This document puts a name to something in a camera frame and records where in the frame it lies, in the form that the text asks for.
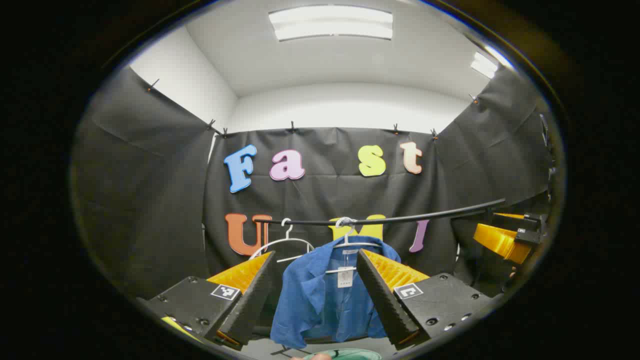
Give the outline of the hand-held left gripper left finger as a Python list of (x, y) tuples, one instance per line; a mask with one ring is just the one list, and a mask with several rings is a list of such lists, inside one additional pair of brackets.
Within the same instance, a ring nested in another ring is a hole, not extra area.
[(208, 279), (188, 276), (138, 301), (188, 337), (240, 351), (253, 336), (274, 268), (275, 252), (268, 251)]

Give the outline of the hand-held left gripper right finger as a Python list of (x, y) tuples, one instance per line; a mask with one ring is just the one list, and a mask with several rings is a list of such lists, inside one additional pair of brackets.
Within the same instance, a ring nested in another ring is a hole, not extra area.
[(366, 249), (356, 269), (397, 350), (450, 333), (493, 303), (450, 273), (428, 276)]

